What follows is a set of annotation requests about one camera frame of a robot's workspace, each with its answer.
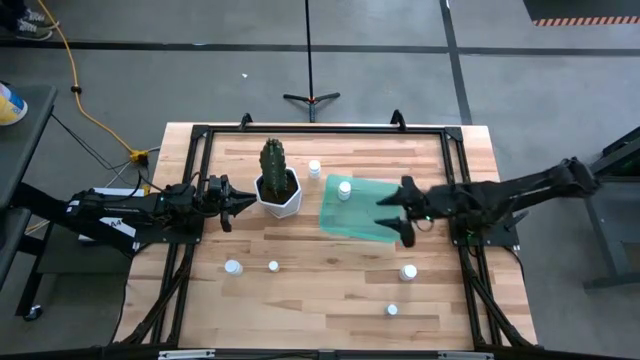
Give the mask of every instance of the tripod base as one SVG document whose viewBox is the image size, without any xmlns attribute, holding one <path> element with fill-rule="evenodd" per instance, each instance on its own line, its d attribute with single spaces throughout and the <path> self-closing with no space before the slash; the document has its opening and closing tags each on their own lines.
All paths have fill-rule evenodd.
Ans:
<svg viewBox="0 0 640 360">
<path fill-rule="evenodd" d="M 332 93 L 310 98 L 290 94 L 284 94 L 282 97 L 287 100 L 297 100 L 306 103 L 309 106 L 309 122 L 314 123 L 316 122 L 316 105 L 322 100 L 339 98 L 340 93 Z"/>
</svg>

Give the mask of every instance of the yellow cable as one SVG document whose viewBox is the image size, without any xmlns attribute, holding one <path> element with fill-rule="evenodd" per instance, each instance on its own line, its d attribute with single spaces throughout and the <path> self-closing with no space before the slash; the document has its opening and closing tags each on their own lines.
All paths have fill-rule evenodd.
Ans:
<svg viewBox="0 0 640 360">
<path fill-rule="evenodd" d="M 49 20 L 55 24 L 55 28 L 56 31 L 58 32 L 58 34 L 60 34 L 60 37 L 62 38 L 62 42 L 64 43 L 64 47 L 67 49 L 67 55 L 69 55 L 69 61 L 71 61 L 71 72 L 73 73 L 73 85 L 76 88 L 80 88 L 80 85 L 78 85 L 78 73 L 76 72 L 76 63 L 73 60 L 73 55 L 71 55 L 71 48 L 69 48 L 69 43 L 67 42 L 67 38 L 64 36 L 64 34 L 62 33 L 62 30 L 60 29 L 60 26 L 58 26 L 58 23 L 56 22 L 55 18 L 53 17 L 53 15 L 51 14 L 51 12 L 49 12 L 49 9 L 47 9 L 47 7 L 44 5 L 44 3 L 42 2 L 42 0 L 38 0 L 38 3 L 40 4 L 40 7 L 42 7 L 42 10 L 44 10 L 44 12 L 47 14 L 47 17 L 49 17 Z M 91 120 L 94 124 L 98 125 L 99 127 L 101 127 L 102 129 L 104 129 L 106 132 L 108 132 L 109 134 L 111 134 L 116 140 L 118 140 L 118 142 L 120 144 L 122 144 L 122 146 L 125 147 L 125 149 L 127 149 L 127 151 L 129 152 L 129 156 L 131 158 L 131 161 L 133 161 L 134 163 L 141 163 L 147 160 L 149 152 L 146 150 L 134 150 L 132 149 L 124 140 L 122 140 L 120 138 L 120 136 L 118 136 L 118 134 L 116 134 L 113 130 L 111 130 L 109 127 L 107 127 L 106 125 L 104 125 L 103 123 L 101 123 L 100 121 L 96 120 L 94 117 L 92 117 L 91 115 L 89 115 L 84 108 L 82 107 L 82 103 L 80 102 L 80 94 L 77 92 L 73 92 L 76 96 L 76 104 L 78 105 L 78 110 L 80 110 L 80 112 L 82 113 L 82 115 L 84 115 L 87 119 Z"/>
</svg>

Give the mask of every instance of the yellow object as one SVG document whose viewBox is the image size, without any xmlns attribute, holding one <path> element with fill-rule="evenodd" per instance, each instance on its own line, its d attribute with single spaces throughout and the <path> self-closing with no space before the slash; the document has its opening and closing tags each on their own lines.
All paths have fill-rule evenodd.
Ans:
<svg viewBox="0 0 640 360">
<path fill-rule="evenodd" d="M 122 146 L 124 146 L 125 149 L 127 149 L 127 151 L 130 153 L 130 157 L 131 157 L 131 161 L 138 163 L 138 160 L 148 160 L 148 151 L 140 151 L 140 150 L 134 150 L 132 149 L 124 140 L 122 140 L 120 138 L 120 136 L 118 136 L 118 134 L 116 134 L 113 130 L 111 130 L 109 127 L 107 127 L 106 125 L 104 125 L 103 123 L 101 123 L 100 121 L 96 120 L 93 116 L 89 115 L 84 108 L 82 107 L 82 103 L 80 102 L 80 93 L 82 92 L 82 89 L 80 88 L 80 85 L 78 84 L 78 73 L 76 71 L 76 63 L 73 60 L 73 55 L 71 54 L 71 48 L 69 48 L 69 43 L 67 42 L 67 38 L 64 36 L 64 34 L 62 33 L 62 30 L 60 29 L 60 26 L 57 25 L 58 23 L 56 22 L 55 18 L 53 17 L 53 15 L 51 14 L 51 12 L 49 12 L 49 9 L 47 9 L 47 7 L 44 5 L 44 3 L 42 2 L 42 0 L 38 0 L 38 3 L 40 4 L 40 7 L 42 7 L 42 10 L 47 14 L 47 17 L 49 18 L 49 20 L 53 23 L 56 24 L 56 31 L 58 32 L 58 34 L 60 34 L 60 38 L 62 38 L 62 42 L 64 43 L 64 47 L 67 49 L 67 54 L 69 55 L 69 61 L 71 62 L 71 72 L 73 73 L 73 86 L 71 87 L 71 91 L 74 93 L 74 95 L 76 96 L 76 105 L 78 106 L 78 110 L 80 110 L 80 112 L 82 113 L 82 115 L 84 115 L 84 117 L 86 117 L 87 119 L 91 120 L 91 122 L 93 122 L 94 124 L 98 125 L 99 127 L 101 127 L 102 129 L 104 129 L 106 132 L 108 132 L 109 134 L 111 134 L 111 136 L 113 136 L 116 140 L 118 140 L 118 142 L 120 144 L 122 144 Z"/>
<path fill-rule="evenodd" d="M 15 124 L 26 115 L 27 110 L 26 102 L 0 84 L 0 126 Z"/>
</svg>

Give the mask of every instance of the white pot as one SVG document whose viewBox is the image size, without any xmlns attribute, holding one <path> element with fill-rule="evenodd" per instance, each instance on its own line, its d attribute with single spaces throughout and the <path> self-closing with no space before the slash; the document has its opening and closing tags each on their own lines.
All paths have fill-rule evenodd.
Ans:
<svg viewBox="0 0 640 360">
<path fill-rule="evenodd" d="M 296 184 L 298 185 L 298 190 L 293 194 L 293 196 L 291 196 L 291 198 L 289 198 L 289 201 L 282 205 L 262 201 L 262 199 L 260 198 L 260 189 L 258 188 L 258 181 L 262 178 L 262 175 L 258 176 L 253 182 L 253 186 L 256 188 L 258 202 L 278 219 L 282 219 L 298 213 L 298 211 L 300 210 L 300 203 L 302 202 L 302 188 L 300 187 L 300 181 L 298 181 L 298 175 L 293 168 L 288 167 L 287 170 L 293 173 L 293 177 L 294 179 L 296 179 Z"/>
</svg>

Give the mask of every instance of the black floor stripe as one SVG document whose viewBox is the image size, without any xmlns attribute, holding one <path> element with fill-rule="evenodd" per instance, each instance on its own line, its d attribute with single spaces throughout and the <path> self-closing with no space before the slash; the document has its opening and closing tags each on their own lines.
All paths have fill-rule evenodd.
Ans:
<svg viewBox="0 0 640 360">
<path fill-rule="evenodd" d="M 640 49 L 553 49 L 460 47 L 461 55 L 512 56 L 640 56 Z"/>
<path fill-rule="evenodd" d="M 442 11 L 444 33 L 447 37 L 447 46 L 449 47 L 449 60 L 451 61 L 453 86 L 456 90 L 458 109 L 460 110 L 460 122 L 462 125 L 473 125 L 473 121 L 471 120 L 471 110 L 469 109 L 469 100 L 467 99 L 467 90 L 464 87 L 464 77 L 462 76 L 460 55 L 458 54 L 458 45 L 456 44 L 456 34 L 453 30 L 451 11 L 449 11 L 447 0 L 440 0 L 440 10 Z"/>
<path fill-rule="evenodd" d="M 146 42 L 72 41 L 74 50 L 141 50 L 141 51 L 255 51 L 306 52 L 305 45 L 277 44 L 187 44 Z M 0 40 L 0 48 L 64 49 L 59 41 L 34 42 L 26 40 Z M 313 45 L 314 52 L 387 53 L 387 54 L 447 54 L 448 46 L 409 45 Z M 457 47 L 459 55 L 522 55 L 522 56 L 621 56 L 640 57 L 640 49 L 559 49 L 512 47 Z"/>
<path fill-rule="evenodd" d="M 26 40 L 0 41 L 0 47 L 28 49 L 64 49 L 59 41 L 34 42 Z M 264 51 L 264 52 L 306 52 L 306 45 L 277 44 L 181 44 L 145 42 L 100 42 L 72 41 L 74 50 L 142 50 L 142 51 Z M 446 46 L 404 46 L 404 45 L 312 45 L 314 52 L 337 53 L 391 53 L 391 54 L 446 54 Z"/>
</svg>

